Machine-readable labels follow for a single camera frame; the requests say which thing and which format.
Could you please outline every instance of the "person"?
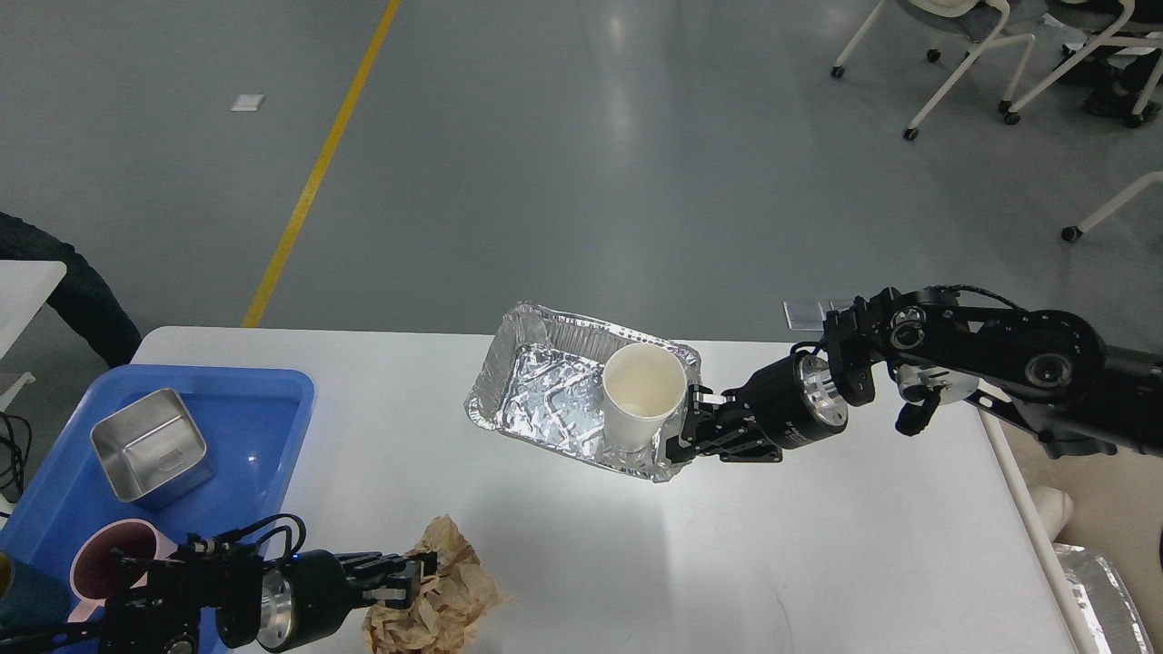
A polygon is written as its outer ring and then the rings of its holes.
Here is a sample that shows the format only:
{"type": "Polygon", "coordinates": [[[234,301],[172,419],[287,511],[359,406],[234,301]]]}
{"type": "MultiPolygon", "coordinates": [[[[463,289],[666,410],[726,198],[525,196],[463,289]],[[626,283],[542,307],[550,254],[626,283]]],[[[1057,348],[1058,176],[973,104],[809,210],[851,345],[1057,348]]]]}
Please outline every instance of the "person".
{"type": "MultiPolygon", "coordinates": [[[[1119,0],[1056,0],[1064,5],[1072,5],[1079,9],[1119,16],[1122,14],[1122,2],[1119,0]]],[[[1130,20],[1142,23],[1163,23],[1163,0],[1136,0],[1135,10],[1130,20]]],[[[1161,51],[1158,49],[1135,57],[1126,67],[1119,70],[1107,61],[1111,56],[1122,50],[1119,45],[1101,45],[1089,57],[1078,63],[1073,69],[1062,76],[1062,81],[1068,84],[1085,84],[1096,86],[1094,91],[1083,101],[1083,108],[1087,113],[1125,120],[1130,116],[1130,112],[1139,101],[1140,94],[1147,86],[1151,71],[1158,64],[1161,51]]],[[[1157,102],[1148,101],[1143,108],[1143,118],[1153,119],[1160,112],[1157,102]]]]}
{"type": "Polygon", "coordinates": [[[129,363],[142,342],[141,333],[109,285],[76,248],[0,212],[0,260],[63,262],[67,270],[49,296],[49,306],[109,368],[129,363]]]}

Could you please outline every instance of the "white table surface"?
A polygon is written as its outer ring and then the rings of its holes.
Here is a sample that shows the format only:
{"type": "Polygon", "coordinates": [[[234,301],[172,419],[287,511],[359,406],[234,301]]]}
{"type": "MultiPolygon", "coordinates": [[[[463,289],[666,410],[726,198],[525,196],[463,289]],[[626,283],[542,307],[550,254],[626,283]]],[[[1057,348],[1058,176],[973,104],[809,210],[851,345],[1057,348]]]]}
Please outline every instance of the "white table surface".
{"type": "MultiPolygon", "coordinates": [[[[402,552],[450,514],[515,596],[470,654],[1075,652],[972,407],[905,438],[879,372],[880,399],[843,434],[779,464],[702,458],[656,485],[469,422],[490,341],[165,327],[134,362],[309,375],[283,510],[331,552],[402,552]]],[[[691,344],[716,390],[787,348],[691,344]]],[[[363,613],[300,652],[363,652],[363,613]]]]}
{"type": "Polygon", "coordinates": [[[0,261],[0,357],[65,276],[59,261],[0,261]]]}

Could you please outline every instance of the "white paper cup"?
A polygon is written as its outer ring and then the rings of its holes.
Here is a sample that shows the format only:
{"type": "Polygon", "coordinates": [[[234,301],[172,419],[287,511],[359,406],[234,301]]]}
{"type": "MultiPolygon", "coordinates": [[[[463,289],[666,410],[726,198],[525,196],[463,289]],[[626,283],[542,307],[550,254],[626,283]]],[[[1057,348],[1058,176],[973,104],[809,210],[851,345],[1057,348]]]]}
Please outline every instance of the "white paper cup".
{"type": "Polygon", "coordinates": [[[621,452],[637,452],[650,445],[686,397],[686,370],[658,346],[632,343],[606,362],[601,389],[606,442],[621,452]]]}

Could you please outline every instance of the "pink cup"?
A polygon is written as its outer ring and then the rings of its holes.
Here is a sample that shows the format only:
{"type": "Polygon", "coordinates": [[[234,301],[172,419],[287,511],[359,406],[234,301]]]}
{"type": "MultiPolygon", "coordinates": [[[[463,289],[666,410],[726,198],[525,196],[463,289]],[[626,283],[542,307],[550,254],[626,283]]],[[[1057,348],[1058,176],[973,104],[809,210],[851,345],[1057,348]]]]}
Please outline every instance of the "pink cup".
{"type": "MultiPolygon", "coordinates": [[[[126,570],[109,554],[114,548],[133,559],[165,559],[178,546],[157,531],[157,527],[137,518],[109,523],[98,529],[80,546],[69,568],[69,585],[80,599],[80,604],[69,614],[70,623],[88,620],[99,606],[105,606],[106,599],[124,588],[128,581],[124,578],[126,570]]],[[[138,573],[130,588],[145,585],[145,571],[138,573]]]]}

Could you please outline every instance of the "aluminum foil tray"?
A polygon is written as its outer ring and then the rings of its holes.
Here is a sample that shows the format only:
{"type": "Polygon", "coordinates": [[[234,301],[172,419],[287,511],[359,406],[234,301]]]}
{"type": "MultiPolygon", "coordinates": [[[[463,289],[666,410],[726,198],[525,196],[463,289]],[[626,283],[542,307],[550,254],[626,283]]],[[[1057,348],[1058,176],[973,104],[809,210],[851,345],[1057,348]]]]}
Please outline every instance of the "aluminum foil tray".
{"type": "Polygon", "coordinates": [[[1100,654],[1153,654],[1135,603],[1114,566],[1101,554],[1073,545],[1054,545],[1062,570],[1086,618],[1100,654]]]}
{"type": "Polygon", "coordinates": [[[464,410],[476,425],[584,461],[591,465],[666,482],[682,465],[666,461],[662,443],[683,429],[680,406],[650,446],[621,453],[602,439],[601,370],[622,346],[651,343],[675,354],[688,384],[700,383],[693,348],[572,313],[522,303],[505,314],[464,410]]]}

